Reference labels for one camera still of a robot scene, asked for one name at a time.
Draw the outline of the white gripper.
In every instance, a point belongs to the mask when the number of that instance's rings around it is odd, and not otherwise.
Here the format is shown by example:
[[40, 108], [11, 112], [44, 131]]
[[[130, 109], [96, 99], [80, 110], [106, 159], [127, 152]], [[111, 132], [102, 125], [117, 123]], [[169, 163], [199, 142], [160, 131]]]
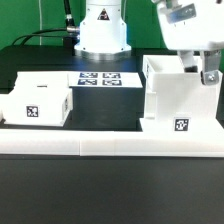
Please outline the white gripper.
[[178, 56], [186, 73], [198, 72], [193, 51], [201, 51], [204, 85], [219, 82], [221, 49], [224, 49], [224, 0], [151, 0], [163, 40]]

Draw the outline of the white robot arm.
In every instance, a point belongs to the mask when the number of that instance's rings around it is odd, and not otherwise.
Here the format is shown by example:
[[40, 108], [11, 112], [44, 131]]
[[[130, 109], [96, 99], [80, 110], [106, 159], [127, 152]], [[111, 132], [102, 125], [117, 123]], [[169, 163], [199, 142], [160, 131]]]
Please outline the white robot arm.
[[[224, 49], [224, 0], [151, 0], [165, 45], [177, 52], [183, 68], [196, 68], [193, 55], [202, 60], [205, 85], [219, 82], [218, 70]], [[127, 25], [121, 17], [121, 0], [86, 0], [86, 16], [80, 23], [75, 52], [95, 60], [111, 60], [131, 51]]]

